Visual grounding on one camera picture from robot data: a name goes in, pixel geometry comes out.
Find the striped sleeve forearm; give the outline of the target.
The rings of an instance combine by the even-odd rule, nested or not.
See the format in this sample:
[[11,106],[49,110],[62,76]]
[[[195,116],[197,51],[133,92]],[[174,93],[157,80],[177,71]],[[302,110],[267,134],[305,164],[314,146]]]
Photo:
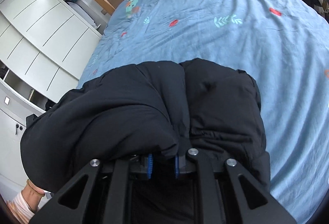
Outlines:
[[7,201],[6,205],[19,223],[28,224],[35,215],[23,198],[21,192],[18,193],[13,200]]

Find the left hand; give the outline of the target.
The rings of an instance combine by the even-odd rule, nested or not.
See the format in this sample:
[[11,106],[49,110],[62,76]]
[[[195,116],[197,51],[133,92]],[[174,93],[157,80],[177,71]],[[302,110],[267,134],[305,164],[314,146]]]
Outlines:
[[45,196],[45,191],[35,184],[32,183],[29,179],[26,181],[26,186],[22,190],[22,197],[27,202],[30,210],[33,213],[38,211],[38,205],[41,199]]

